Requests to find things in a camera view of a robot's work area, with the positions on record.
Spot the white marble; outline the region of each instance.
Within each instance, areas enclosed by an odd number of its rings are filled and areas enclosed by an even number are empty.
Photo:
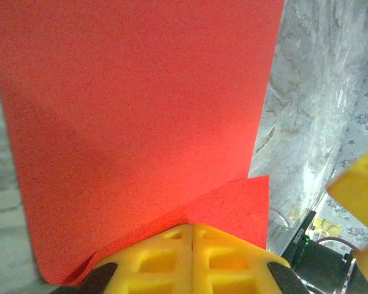
[[[332,172],[367,55],[368,0],[286,1],[250,176],[270,174],[270,205],[291,226]],[[287,239],[270,222],[270,250]],[[53,289],[35,266],[0,106],[0,293]]]

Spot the wire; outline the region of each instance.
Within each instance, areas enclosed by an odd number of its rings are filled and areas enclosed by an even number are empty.
[[[272,211],[273,213],[275,213],[283,221],[283,224],[285,226],[287,226],[288,228],[290,228],[289,222],[282,216],[282,214],[279,211],[277,211],[277,210],[275,210],[273,208],[270,208],[270,211]]]
[[[323,294],[322,291],[316,289],[315,287],[312,287],[312,286],[309,286],[309,285],[307,285],[306,287],[307,287],[308,290],[310,290],[314,294]]]
[[[329,242],[329,241],[332,241],[332,242],[339,242],[339,243],[342,243],[346,246],[349,246],[350,248],[352,248],[353,250],[359,250],[356,246],[354,246],[353,244],[351,244],[350,242],[348,241],[345,241],[344,239],[341,239],[341,238],[337,238],[337,237],[325,237],[325,238],[321,238],[319,240],[316,240],[316,243],[319,243],[319,244],[322,244],[324,242]]]

